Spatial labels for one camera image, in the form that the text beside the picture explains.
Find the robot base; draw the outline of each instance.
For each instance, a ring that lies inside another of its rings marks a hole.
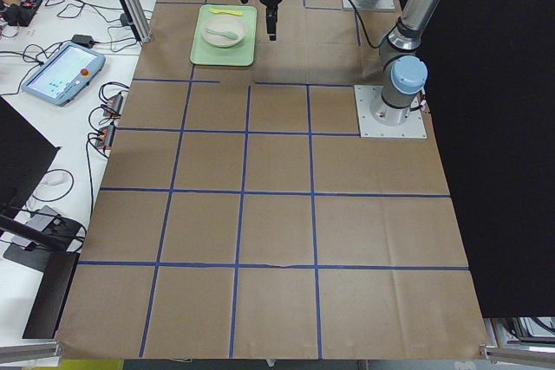
[[[370,103],[382,93],[382,86],[355,86],[356,112],[361,138],[426,139],[426,128],[420,110],[411,112],[407,120],[395,127],[385,126],[370,113]],[[413,107],[418,106],[415,98]]]
[[[360,2],[359,0],[352,0],[356,8],[359,10],[369,10],[373,12],[395,12],[395,4],[393,0],[378,0],[375,5]],[[343,0],[344,10],[353,10],[348,0]]]

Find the yellow knife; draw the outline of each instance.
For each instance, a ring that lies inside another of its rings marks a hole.
[[[214,8],[210,8],[210,11],[212,13],[226,13],[227,15],[234,15],[234,16],[242,16],[243,12],[241,12],[240,10],[229,10],[229,9],[214,9]]]

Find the black curtain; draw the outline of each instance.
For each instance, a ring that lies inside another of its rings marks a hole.
[[[555,0],[442,0],[428,101],[482,314],[555,316]]]

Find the black monitor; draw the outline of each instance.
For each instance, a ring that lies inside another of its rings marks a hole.
[[[12,243],[3,257],[44,271],[49,254],[65,251],[76,231],[60,238],[56,230],[41,232],[13,218],[48,171],[58,149],[1,97],[0,132],[0,237],[9,232],[32,242],[26,247]]]

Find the light blue tablet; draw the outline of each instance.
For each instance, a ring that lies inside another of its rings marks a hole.
[[[105,61],[103,54],[66,42],[22,85],[22,90],[63,106],[90,83]]]

